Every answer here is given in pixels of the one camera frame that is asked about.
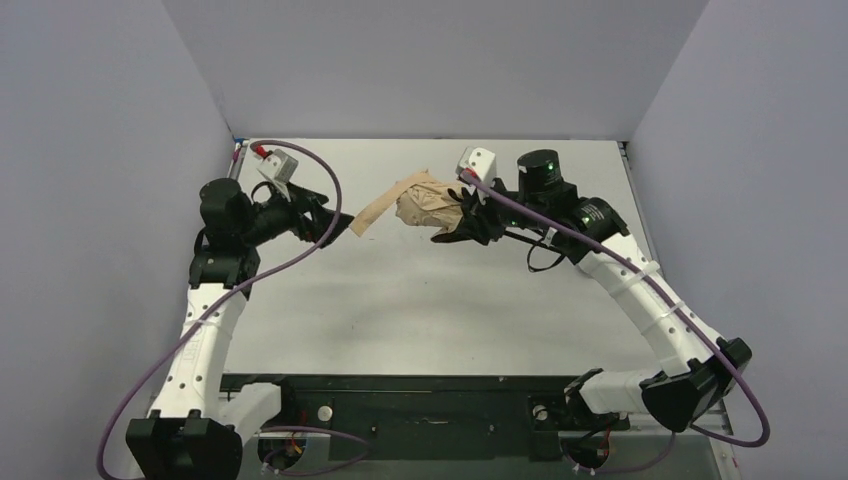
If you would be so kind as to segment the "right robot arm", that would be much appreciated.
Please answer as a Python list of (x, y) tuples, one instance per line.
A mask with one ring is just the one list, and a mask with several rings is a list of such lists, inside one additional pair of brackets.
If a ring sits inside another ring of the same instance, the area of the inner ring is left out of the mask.
[(749, 346), (697, 318), (661, 276), (659, 264), (640, 250), (619, 213), (601, 198), (580, 195), (563, 178), (556, 151), (526, 153), (517, 167), (518, 187), (510, 191), (497, 175), (492, 151), (466, 149), (456, 167), (466, 185), (455, 196), (462, 211), (459, 238), (487, 245), (515, 229), (539, 234), (538, 244), (606, 291), (658, 361), (654, 369), (593, 369), (578, 377), (565, 390), (575, 419), (642, 413), (673, 432), (693, 427), (737, 385), (752, 357)]

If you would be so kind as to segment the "beige folding umbrella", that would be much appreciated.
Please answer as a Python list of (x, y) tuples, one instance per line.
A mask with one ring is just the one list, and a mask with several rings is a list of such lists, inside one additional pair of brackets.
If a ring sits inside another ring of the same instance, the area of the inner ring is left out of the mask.
[(386, 192), (365, 206), (349, 224), (349, 229), (361, 237), (390, 207), (405, 225), (439, 227), (438, 234), (452, 233), (459, 226), (463, 213), (463, 185), (443, 182), (427, 170), (397, 181)]

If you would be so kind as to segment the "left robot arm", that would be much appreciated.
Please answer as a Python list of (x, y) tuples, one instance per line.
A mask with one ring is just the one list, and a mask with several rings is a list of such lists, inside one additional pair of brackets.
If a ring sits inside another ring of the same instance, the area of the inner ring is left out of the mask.
[(221, 381), (237, 322), (251, 296), (260, 245), (285, 233), (314, 248), (350, 225), (327, 196), (288, 184), (255, 202), (239, 182), (213, 180), (199, 193), (204, 222), (189, 269), (181, 345), (149, 412), (130, 421), (125, 441), (146, 479), (235, 479), (244, 446), (282, 410), (277, 383), (254, 383), (227, 404)]

